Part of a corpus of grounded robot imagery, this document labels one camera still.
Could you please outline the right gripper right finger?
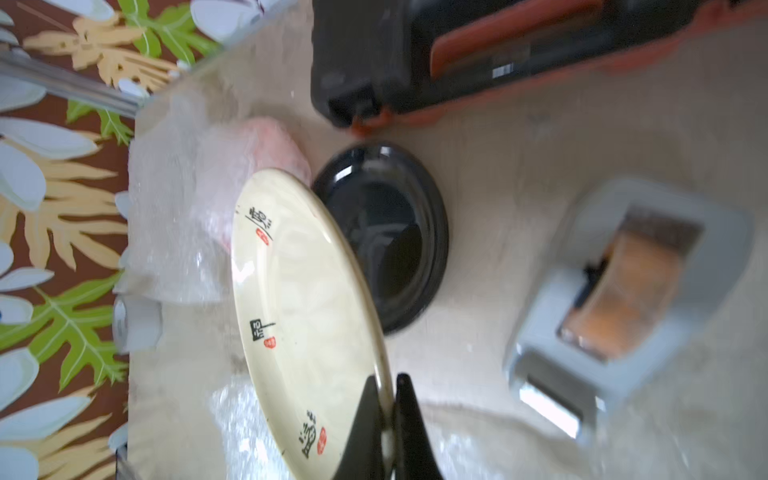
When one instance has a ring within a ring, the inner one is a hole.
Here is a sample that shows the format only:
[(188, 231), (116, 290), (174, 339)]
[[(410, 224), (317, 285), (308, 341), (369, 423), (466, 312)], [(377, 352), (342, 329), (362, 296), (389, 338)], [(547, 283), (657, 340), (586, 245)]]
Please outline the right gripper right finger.
[(399, 373), (395, 386), (394, 478), (396, 480), (443, 480), (410, 376)]

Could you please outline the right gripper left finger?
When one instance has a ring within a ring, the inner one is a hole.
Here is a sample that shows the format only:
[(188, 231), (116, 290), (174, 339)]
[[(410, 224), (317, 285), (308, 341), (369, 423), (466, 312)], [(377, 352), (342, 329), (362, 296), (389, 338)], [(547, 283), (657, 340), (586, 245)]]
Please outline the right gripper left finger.
[(382, 480), (383, 414), (374, 376), (366, 379), (351, 431), (333, 480)]

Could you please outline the cream dinner plate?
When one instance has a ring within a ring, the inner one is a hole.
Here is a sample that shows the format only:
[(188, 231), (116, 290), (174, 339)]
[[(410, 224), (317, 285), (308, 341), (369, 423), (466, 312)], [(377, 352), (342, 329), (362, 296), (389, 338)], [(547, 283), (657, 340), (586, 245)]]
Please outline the cream dinner plate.
[(288, 469), (329, 479), (350, 438), (367, 381), (390, 415), (383, 332), (358, 261), (317, 196), (265, 169), (234, 209), (232, 289), (261, 410)]

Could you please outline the orange plastic plate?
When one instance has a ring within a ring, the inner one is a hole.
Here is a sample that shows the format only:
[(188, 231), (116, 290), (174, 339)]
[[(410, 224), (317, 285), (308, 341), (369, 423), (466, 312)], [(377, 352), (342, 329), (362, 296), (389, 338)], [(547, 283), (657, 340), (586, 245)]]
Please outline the orange plastic plate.
[(220, 124), (200, 137), (191, 215), (227, 252), (237, 200), (247, 181), (264, 169), (282, 170), (305, 185), (311, 183), (307, 158), (279, 121), (256, 117)]

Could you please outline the clear bubble wrap sheet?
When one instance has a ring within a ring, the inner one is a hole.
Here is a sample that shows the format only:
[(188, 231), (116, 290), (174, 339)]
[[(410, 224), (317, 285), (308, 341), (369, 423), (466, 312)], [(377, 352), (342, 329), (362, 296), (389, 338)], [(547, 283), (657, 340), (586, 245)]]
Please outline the clear bubble wrap sheet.
[(304, 184), (310, 164), (272, 117), (217, 121), (198, 91), (165, 111), (129, 148), (128, 247), (115, 291), (175, 304), (218, 303), (231, 291), (236, 202), (257, 171)]

